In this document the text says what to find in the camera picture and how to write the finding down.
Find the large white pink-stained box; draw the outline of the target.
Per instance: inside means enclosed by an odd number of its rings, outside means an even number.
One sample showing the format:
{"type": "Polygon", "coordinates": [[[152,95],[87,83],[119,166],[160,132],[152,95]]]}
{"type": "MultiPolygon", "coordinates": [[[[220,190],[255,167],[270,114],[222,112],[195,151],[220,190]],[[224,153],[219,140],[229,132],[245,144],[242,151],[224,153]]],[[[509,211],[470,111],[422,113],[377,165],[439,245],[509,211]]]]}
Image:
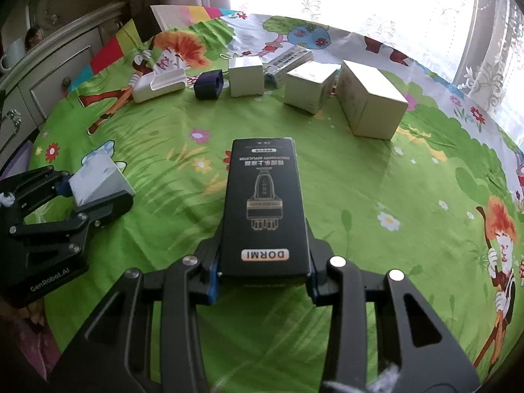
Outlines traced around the large white pink-stained box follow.
{"type": "Polygon", "coordinates": [[[88,157],[69,180],[76,205],[83,206],[119,192],[134,196],[136,192],[123,174],[126,167],[125,162],[113,161],[104,150],[88,157]]]}

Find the black DORMI product box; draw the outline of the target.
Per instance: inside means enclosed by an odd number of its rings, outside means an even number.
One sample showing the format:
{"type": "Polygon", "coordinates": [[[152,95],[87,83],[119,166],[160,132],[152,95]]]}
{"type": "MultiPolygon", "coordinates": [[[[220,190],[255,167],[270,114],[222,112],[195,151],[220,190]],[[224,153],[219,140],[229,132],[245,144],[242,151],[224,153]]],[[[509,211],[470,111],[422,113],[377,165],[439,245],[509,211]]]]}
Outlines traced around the black DORMI product box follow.
{"type": "Polygon", "coordinates": [[[311,273],[295,142],[236,139],[218,270],[241,285],[301,284],[311,273]]]}

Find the white cube box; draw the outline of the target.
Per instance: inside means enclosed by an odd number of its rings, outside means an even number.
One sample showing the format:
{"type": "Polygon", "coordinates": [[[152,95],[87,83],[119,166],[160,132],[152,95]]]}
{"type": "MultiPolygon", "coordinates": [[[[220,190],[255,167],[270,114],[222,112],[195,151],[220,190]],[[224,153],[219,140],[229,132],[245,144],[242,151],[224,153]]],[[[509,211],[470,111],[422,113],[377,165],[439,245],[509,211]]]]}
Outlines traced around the white cube box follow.
{"type": "Polygon", "coordinates": [[[228,61],[229,90],[233,98],[262,95],[265,88],[263,62],[258,56],[228,61]]]}

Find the beige tall carton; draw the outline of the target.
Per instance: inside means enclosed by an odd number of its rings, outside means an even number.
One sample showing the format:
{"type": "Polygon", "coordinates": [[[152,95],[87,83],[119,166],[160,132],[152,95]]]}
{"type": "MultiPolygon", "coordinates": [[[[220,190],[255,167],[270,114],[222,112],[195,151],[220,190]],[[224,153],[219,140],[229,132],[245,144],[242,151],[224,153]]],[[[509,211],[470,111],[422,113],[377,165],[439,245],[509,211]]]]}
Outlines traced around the beige tall carton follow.
{"type": "Polygon", "coordinates": [[[408,101],[375,67],[343,60],[335,91],[354,136],[391,140],[408,101]]]}

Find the white dresser cabinet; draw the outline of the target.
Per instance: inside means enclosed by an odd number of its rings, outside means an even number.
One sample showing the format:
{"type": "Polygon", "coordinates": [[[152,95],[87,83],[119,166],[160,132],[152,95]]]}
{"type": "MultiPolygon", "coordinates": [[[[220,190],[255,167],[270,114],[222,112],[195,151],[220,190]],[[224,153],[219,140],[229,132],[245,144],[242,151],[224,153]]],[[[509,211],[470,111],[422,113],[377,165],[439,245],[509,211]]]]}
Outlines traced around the white dresser cabinet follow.
{"type": "Polygon", "coordinates": [[[120,28],[125,3],[92,11],[63,26],[1,80],[1,165],[39,129],[105,43],[120,28]]]}

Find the colourful cartoon play mat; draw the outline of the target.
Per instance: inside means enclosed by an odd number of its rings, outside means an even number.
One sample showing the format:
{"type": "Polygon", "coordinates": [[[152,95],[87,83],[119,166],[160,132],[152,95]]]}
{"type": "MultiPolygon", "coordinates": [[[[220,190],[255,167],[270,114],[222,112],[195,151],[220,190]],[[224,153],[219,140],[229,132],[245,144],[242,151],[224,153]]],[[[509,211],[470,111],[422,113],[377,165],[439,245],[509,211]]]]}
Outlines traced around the colourful cartoon play mat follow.
{"type": "Polygon", "coordinates": [[[45,297],[60,349],[130,267],[168,267],[210,237],[251,248],[306,219],[313,234],[359,267],[404,271],[476,364],[482,381],[507,369],[523,337],[523,286],[506,286],[523,258],[518,146],[461,90],[368,37],[278,16],[229,12],[172,30],[187,77],[226,69],[232,58],[263,60],[301,45],[315,60],[378,68],[408,107],[391,139],[353,135],[336,96],[316,114],[284,101],[282,89],[199,100],[191,88],[116,107],[143,45],[54,106],[31,166],[78,170],[98,151],[135,190],[131,210],[89,243],[87,273],[45,297]]]}

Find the dark blue velvet box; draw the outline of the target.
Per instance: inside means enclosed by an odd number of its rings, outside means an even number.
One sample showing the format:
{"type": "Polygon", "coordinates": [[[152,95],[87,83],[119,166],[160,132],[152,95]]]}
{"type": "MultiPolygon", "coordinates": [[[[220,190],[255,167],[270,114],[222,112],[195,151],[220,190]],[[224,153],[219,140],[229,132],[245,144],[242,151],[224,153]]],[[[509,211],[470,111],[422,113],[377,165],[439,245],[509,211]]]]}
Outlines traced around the dark blue velvet box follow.
{"type": "Polygon", "coordinates": [[[217,100],[224,86],[221,69],[203,72],[194,84],[194,93],[198,100],[217,100]]]}

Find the white mug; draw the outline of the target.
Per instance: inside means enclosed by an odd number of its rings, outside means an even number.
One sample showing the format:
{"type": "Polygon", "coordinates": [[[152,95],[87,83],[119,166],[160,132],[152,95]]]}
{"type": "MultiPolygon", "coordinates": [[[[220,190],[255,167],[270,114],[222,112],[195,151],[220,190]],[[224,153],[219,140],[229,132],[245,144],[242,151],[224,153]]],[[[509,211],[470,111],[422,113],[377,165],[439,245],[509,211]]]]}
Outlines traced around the white mug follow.
{"type": "Polygon", "coordinates": [[[8,47],[1,57],[0,69],[3,74],[8,74],[26,56],[24,40],[20,37],[8,47]]]}

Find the white barcode carton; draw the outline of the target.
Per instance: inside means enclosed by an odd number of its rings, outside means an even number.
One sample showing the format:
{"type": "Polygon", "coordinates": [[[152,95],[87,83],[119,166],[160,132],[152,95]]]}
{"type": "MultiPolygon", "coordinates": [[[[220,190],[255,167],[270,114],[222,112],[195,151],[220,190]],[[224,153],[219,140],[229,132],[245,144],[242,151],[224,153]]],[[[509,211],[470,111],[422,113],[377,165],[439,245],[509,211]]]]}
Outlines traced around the white barcode carton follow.
{"type": "Polygon", "coordinates": [[[266,64],[265,76],[276,88],[279,88],[288,72],[310,60],[313,60],[311,50],[294,45],[266,64]]]}

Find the white box blue red print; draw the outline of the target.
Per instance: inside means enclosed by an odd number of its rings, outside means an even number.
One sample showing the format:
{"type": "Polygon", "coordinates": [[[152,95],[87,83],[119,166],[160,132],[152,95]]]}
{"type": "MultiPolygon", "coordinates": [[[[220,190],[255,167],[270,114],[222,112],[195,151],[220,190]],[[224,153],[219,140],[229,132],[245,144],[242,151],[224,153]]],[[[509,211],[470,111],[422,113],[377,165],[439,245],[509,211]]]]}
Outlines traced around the white box blue red print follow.
{"type": "Polygon", "coordinates": [[[284,81],[284,103],[316,115],[328,100],[339,66],[309,60],[288,72],[284,81]]]}

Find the sheer patterned curtain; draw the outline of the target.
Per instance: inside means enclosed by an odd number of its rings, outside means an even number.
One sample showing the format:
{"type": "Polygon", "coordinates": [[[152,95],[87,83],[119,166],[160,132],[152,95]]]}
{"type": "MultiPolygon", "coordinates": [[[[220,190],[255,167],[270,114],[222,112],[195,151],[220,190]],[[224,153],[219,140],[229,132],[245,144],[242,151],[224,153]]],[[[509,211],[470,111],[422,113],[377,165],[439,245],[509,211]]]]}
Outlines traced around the sheer patterned curtain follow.
{"type": "Polygon", "coordinates": [[[523,0],[473,0],[454,85],[495,120],[519,112],[523,86],[523,0]]]}

